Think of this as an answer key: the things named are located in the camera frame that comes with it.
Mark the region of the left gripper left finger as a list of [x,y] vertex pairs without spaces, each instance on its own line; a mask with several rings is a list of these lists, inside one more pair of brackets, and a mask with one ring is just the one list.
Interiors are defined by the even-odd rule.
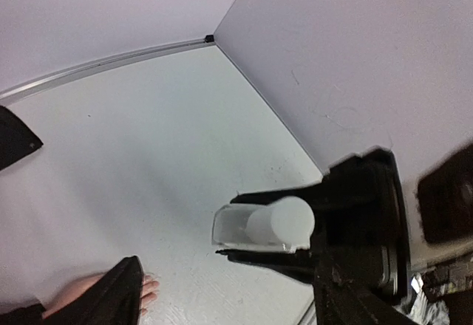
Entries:
[[5,106],[1,106],[0,129],[1,170],[43,146],[41,139]]

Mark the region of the clear nail polish bottle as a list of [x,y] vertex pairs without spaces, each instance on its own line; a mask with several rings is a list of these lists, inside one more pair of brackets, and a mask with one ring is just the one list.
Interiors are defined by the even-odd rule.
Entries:
[[227,249],[295,253],[310,248],[311,207],[288,196],[268,205],[230,203],[214,214],[211,243]]

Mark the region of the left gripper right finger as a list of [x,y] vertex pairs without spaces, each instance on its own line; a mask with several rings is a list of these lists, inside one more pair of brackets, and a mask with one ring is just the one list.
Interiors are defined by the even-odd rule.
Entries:
[[45,324],[137,324],[143,269],[137,256],[126,257]]

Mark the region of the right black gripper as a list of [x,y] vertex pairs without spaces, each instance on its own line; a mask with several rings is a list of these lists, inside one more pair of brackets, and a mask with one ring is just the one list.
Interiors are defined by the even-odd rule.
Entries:
[[409,324],[395,309],[407,293],[409,261],[399,188],[393,153],[377,147],[346,157],[316,184],[237,195],[231,203],[302,199],[316,216],[312,251],[215,253],[313,284],[318,324]]

